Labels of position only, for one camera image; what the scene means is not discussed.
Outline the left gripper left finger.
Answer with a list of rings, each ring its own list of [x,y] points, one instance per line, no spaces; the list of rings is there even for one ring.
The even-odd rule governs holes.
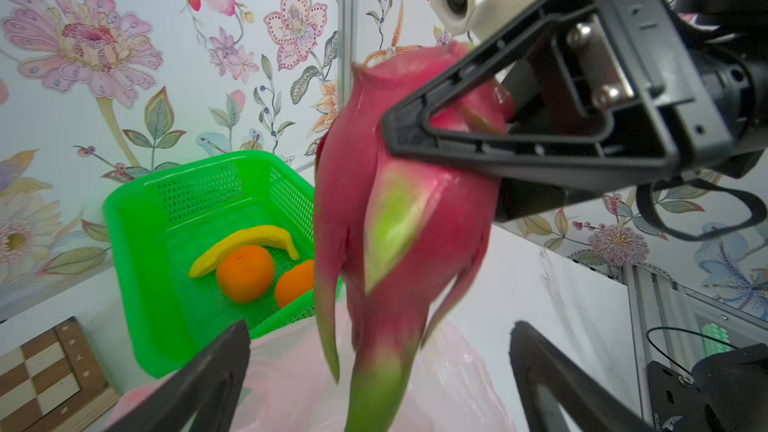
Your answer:
[[[228,431],[249,362],[245,321],[229,326],[109,431]]]

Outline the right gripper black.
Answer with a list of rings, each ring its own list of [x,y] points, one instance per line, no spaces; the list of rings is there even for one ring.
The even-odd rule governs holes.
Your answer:
[[[752,170],[767,147],[767,15],[740,0],[537,0],[387,112],[389,152],[486,175],[655,194]]]

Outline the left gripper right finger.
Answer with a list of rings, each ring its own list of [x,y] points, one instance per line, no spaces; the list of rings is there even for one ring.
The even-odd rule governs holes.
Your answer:
[[[528,322],[514,324],[509,359],[531,431],[567,431],[566,417],[582,431],[651,429]]]

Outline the pink plastic bag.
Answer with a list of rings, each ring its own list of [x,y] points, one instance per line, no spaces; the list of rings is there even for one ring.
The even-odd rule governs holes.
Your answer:
[[[251,340],[243,387],[228,431],[512,431],[481,355],[451,324],[441,326],[410,370],[346,367],[328,372],[314,319]],[[166,382],[118,401],[107,428]]]

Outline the orange fruit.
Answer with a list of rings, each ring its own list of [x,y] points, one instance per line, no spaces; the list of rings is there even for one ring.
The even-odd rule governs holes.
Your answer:
[[[285,308],[314,287],[314,261],[307,260],[285,272],[277,281],[274,296],[279,309]]]
[[[216,279],[225,296],[235,303],[249,303],[271,287],[275,262],[261,246],[247,245],[230,253],[218,266]]]

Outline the red dragon fruit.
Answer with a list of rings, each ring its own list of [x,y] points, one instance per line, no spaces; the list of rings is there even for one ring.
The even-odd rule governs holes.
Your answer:
[[[500,181],[391,156],[384,114],[466,56],[461,42],[352,66],[351,97],[316,150],[314,307],[324,356],[340,374],[335,293],[346,287],[353,368],[410,370],[466,295],[486,254]]]

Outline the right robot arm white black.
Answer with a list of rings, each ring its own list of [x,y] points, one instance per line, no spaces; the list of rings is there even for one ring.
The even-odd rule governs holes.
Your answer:
[[[433,0],[479,45],[389,110],[397,157],[499,177],[497,217],[637,190],[644,220],[767,146],[767,0]]]

